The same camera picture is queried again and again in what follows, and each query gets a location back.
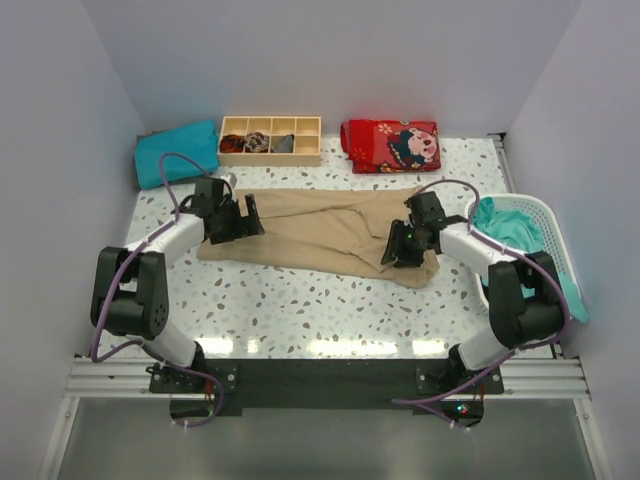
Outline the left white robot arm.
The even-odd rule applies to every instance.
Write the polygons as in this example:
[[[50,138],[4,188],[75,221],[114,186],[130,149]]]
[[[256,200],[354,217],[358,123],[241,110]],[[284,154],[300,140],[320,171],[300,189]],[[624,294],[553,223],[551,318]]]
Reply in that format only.
[[[200,344],[170,319],[167,271],[204,242],[233,242],[265,233],[255,196],[235,192],[235,177],[201,177],[194,192],[173,203],[169,219],[123,247],[99,253],[90,318],[95,331],[90,358],[102,363],[129,346],[142,348],[185,392],[200,390],[211,377]]]

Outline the beige t shirt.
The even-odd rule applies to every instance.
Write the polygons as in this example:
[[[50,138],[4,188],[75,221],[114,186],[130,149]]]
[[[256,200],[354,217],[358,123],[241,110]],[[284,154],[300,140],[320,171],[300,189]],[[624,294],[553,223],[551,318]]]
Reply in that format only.
[[[433,251],[424,254],[419,267],[381,263],[391,223],[408,216],[404,201],[413,192],[412,188],[253,190],[265,233],[218,245],[205,241],[196,257],[389,280],[421,289],[439,270]]]

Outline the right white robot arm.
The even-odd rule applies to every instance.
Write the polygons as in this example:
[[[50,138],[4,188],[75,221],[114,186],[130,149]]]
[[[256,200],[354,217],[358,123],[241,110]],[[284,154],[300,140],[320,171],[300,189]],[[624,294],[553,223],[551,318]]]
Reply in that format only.
[[[489,323],[449,349],[434,378],[441,385],[469,392],[482,371],[564,331],[570,312],[549,254],[522,253],[498,243],[477,231],[470,219],[447,215],[434,192],[414,194],[404,205],[409,215],[391,223],[384,266],[418,267],[432,251],[461,261],[487,283]]]

